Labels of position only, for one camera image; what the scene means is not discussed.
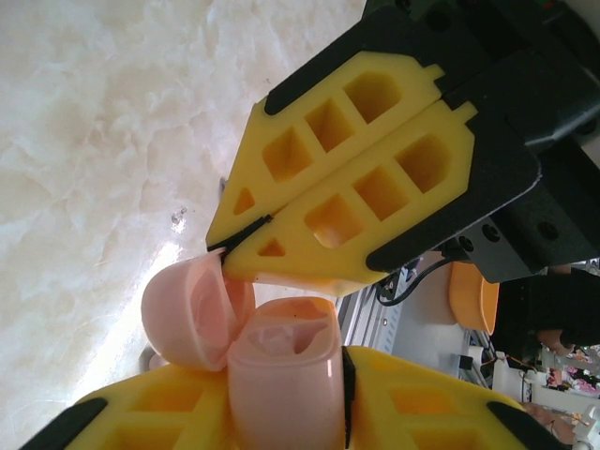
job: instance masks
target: yellow plastic part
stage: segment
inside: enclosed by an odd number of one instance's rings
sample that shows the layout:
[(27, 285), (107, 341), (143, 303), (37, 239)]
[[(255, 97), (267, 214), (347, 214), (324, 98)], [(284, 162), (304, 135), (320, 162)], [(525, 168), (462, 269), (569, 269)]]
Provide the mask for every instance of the yellow plastic part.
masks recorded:
[[(349, 352), (356, 368), (353, 450), (526, 450), (486, 408), (489, 401), (519, 408), (512, 400), (369, 348)], [(163, 367), (82, 401), (98, 397), (108, 406), (67, 450), (238, 448), (226, 370)]]
[(448, 290), (450, 309), (458, 323), (494, 332), (500, 283), (488, 283), (474, 264), (453, 262)]
[(282, 112), (254, 106), (217, 213), (212, 246), (273, 215), (441, 94), (438, 66), (410, 56), (360, 52)]
[(227, 450), (227, 371), (166, 366), (96, 391), (108, 406), (67, 450)]
[(513, 400), (365, 347), (356, 367), (355, 450), (526, 450), (486, 407)]
[(281, 209), (227, 257), (225, 273), (337, 296), (383, 278), (368, 254), (467, 190), (465, 122), (475, 114), (470, 103), (429, 106)]

